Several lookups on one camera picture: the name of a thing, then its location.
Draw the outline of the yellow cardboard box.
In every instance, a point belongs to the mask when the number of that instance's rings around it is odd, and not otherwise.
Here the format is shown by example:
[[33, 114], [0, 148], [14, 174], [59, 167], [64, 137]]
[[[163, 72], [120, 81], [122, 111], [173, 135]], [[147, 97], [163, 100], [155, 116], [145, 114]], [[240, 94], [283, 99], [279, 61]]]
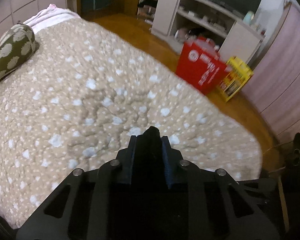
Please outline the yellow cardboard box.
[[239, 57], [232, 56], [226, 62], [227, 75], [217, 86], [226, 102], [234, 97], [242, 87], [250, 80], [254, 72]]

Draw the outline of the pink drawer cabinet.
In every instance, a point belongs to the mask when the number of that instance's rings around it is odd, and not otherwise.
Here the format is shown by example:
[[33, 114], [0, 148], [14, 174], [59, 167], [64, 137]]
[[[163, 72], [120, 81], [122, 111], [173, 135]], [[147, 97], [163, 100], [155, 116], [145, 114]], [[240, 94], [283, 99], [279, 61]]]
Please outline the pink drawer cabinet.
[[243, 94], [280, 142], [300, 133], [300, 9], [288, 2]]

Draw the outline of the white bed sheet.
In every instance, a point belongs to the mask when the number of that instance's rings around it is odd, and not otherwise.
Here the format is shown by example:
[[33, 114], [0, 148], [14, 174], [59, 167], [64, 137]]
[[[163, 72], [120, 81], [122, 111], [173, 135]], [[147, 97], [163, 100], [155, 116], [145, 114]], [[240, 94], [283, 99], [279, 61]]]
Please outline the white bed sheet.
[[36, 15], [23, 22], [23, 24], [31, 27], [36, 34], [42, 29], [68, 21], [72, 18], [81, 17], [69, 9], [59, 8], [55, 4], [50, 4], [46, 9], [39, 11]]

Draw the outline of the red cardboard box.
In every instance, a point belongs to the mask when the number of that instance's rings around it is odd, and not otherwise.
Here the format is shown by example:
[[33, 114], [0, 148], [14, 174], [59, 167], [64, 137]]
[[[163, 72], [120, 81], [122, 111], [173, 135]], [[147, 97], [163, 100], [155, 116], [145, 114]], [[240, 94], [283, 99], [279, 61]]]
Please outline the red cardboard box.
[[175, 74], [206, 95], [226, 77], [226, 68], [214, 41], [200, 36], [184, 42]]

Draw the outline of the olive patterned pillow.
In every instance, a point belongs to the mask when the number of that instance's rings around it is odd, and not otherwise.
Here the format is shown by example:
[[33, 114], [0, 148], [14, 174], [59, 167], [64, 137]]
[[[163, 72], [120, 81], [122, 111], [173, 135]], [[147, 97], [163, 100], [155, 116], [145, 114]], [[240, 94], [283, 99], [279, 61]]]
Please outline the olive patterned pillow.
[[0, 80], [30, 59], [39, 48], [32, 28], [16, 24], [0, 38]]

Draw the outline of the white shelf cabinet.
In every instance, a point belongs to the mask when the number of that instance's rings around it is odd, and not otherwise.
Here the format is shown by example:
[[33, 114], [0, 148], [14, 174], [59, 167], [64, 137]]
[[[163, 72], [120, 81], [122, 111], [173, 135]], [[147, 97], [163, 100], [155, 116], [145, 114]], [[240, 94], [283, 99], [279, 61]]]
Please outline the white shelf cabinet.
[[264, 36], [232, 12], [210, 0], [158, 0], [151, 33], [181, 53], [186, 34], [211, 37], [223, 60], [249, 62]]

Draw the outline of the black pants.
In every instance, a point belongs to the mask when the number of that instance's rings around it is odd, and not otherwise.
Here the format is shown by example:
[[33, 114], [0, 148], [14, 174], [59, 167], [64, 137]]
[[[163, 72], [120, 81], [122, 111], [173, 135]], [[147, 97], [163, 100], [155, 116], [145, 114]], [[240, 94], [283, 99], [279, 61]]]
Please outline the black pants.
[[174, 221], [168, 202], [162, 139], [151, 126], [136, 139], [131, 173], [131, 239], [169, 239]]

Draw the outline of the beige dotted bed quilt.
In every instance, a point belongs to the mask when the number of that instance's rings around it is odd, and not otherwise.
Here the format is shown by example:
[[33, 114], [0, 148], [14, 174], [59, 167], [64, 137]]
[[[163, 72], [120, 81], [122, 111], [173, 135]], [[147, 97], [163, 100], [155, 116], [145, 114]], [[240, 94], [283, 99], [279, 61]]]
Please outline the beige dotted bed quilt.
[[11, 227], [72, 170], [100, 167], [150, 126], [200, 168], [258, 178], [254, 136], [150, 55], [81, 18], [35, 39], [0, 80], [0, 216]]

